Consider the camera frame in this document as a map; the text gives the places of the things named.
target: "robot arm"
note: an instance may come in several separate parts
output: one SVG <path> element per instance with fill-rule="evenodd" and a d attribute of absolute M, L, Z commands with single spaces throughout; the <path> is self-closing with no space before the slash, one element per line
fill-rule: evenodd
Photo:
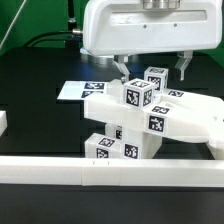
<path fill-rule="evenodd" d="M 84 17 L 84 47 L 94 56 L 179 52 L 184 79 L 193 50 L 216 48 L 222 36 L 222 0 L 91 0 Z"/>

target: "green object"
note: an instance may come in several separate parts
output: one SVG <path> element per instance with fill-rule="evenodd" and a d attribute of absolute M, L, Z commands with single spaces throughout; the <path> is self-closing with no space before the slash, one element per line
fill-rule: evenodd
<path fill-rule="evenodd" d="M 23 0 L 0 1 L 0 41 L 3 39 L 10 23 Z M 74 0 L 75 15 L 78 28 L 83 27 L 85 6 L 88 0 Z M 42 33 L 67 30 L 68 10 L 67 0 L 27 0 L 27 4 L 13 27 L 3 49 L 2 55 L 14 47 L 21 47 L 34 36 Z M 38 45 L 41 47 L 64 47 L 60 42 L 46 42 Z M 211 55 L 224 67 L 224 40 L 215 50 L 203 51 Z"/>

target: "white cube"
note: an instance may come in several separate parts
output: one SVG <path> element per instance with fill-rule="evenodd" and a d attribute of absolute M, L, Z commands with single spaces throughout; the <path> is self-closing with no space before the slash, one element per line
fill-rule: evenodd
<path fill-rule="evenodd" d="M 120 158 L 121 150 L 122 142 L 120 140 L 96 133 L 85 142 L 86 158 Z"/>
<path fill-rule="evenodd" d="M 145 71 L 144 80 L 155 83 L 155 93 L 162 93 L 167 88 L 168 69 L 149 67 Z"/>
<path fill-rule="evenodd" d="M 134 79 L 124 84 L 124 104 L 143 109 L 151 105 L 154 98 L 155 84 L 141 79 Z"/>
<path fill-rule="evenodd" d="M 105 125 L 105 135 L 121 140 L 122 139 L 122 127 L 113 125 L 113 124 L 106 124 Z"/>

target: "white block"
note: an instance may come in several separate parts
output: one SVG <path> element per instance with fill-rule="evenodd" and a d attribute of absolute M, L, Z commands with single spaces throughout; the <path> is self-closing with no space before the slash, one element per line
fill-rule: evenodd
<path fill-rule="evenodd" d="M 123 160 L 121 186 L 223 187 L 224 162 Z"/>
<path fill-rule="evenodd" d="M 0 183 L 81 185 L 82 160 L 50 157 L 0 157 Z"/>
<path fill-rule="evenodd" d="M 82 185 L 120 185 L 119 160 L 85 159 L 82 167 Z"/>
<path fill-rule="evenodd" d="M 174 103 L 186 109 L 219 117 L 224 114 L 224 102 L 217 97 L 188 93 L 179 90 L 165 89 L 161 95 L 161 101 Z"/>
<path fill-rule="evenodd" d="M 109 82 L 107 85 L 107 94 L 119 97 L 120 103 L 123 102 L 124 85 L 121 83 L 121 80 L 114 79 L 113 81 Z"/>
<path fill-rule="evenodd" d="M 144 73 L 144 80 L 155 83 L 155 93 L 162 93 L 167 88 L 168 69 L 149 67 Z"/>
<path fill-rule="evenodd" d="M 148 112 L 146 132 L 183 142 L 207 142 L 214 122 L 206 114 L 180 107 L 154 105 L 145 111 Z"/>
<path fill-rule="evenodd" d="M 122 140 L 122 127 L 113 124 L 106 124 L 105 135 Z"/>
<path fill-rule="evenodd" d="M 141 79 L 134 79 L 124 84 L 124 104 L 142 109 L 152 104 L 155 84 Z"/>
<path fill-rule="evenodd" d="M 215 159 L 224 159 L 224 122 L 217 121 L 211 126 L 208 145 L 211 152 L 215 152 Z"/>
<path fill-rule="evenodd" d="M 154 104 L 137 110 L 118 101 L 109 95 L 91 94 L 85 99 L 85 118 L 184 142 L 199 143 L 209 139 L 209 129 L 214 119 L 207 114 L 181 107 L 157 111 L 159 105 Z M 156 128 L 158 125 L 162 125 L 162 130 Z"/>
<path fill-rule="evenodd" d="M 7 128 L 6 112 L 0 111 L 0 136 Z"/>
<path fill-rule="evenodd" d="M 152 159 L 162 145 L 162 137 L 123 128 L 122 141 L 138 147 L 138 159 Z"/>
<path fill-rule="evenodd" d="M 86 158 L 121 158 L 121 150 L 120 140 L 96 133 L 85 142 Z"/>
<path fill-rule="evenodd" d="M 143 131 L 144 112 L 119 103 L 119 98 L 93 93 L 84 101 L 85 118 Z"/>

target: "stacked cubes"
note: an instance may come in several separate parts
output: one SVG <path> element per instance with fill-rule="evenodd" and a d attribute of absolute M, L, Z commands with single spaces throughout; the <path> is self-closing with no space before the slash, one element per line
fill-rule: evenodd
<path fill-rule="evenodd" d="M 137 109 L 135 110 L 136 112 L 137 111 L 141 112 L 143 109 L 148 108 L 150 105 L 153 104 L 154 90 L 155 90 L 155 84 L 153 82 L 141 79 L 131 80 L 125 83 L 123 86 L 123 96 L 120 96 L 121 97 L 120 99 L 123 99 L 121 105 L 122 104 L 126 105 L 127 109 L 130 108 L 127 111 Z M 119 97 L 117 96 L 117 91 L 115 92 L 110 91 L 110 93 L 111 93 L 110 95 L 112 95 L 114 99 L 115 98 L 117 99 L 117 97 Z M 89 111 L 89 114 L 94 114 L 94 112 L 98 114 L 97 111 L 91 111 L 91 112 Z M 106 136 L 93 134 L 85 142 L 86 157 L 124 158 L 124 159 L 152 158 L 162 144 L 162 137 L 153 135 L 151 133 L 144 133 L 138 131 L 136 129 L 136 126 L 133 126 L 133 129 L 128 128 L 123 129 L 123 127 L 118 126 L 116 123 L 119 120 L 118 119 L 119 116 L 115 113 L 113 116 L 114 116 L 114 123 L 113 120 L 111 119 L 111 116 L 110 119 L 107 120 L 110 123 L 106 124 L 105 126 Z M 98 120 L 102 121 L 105 120 L 105 118 L 101 119 L 100 117 L 98 117 Z"/>

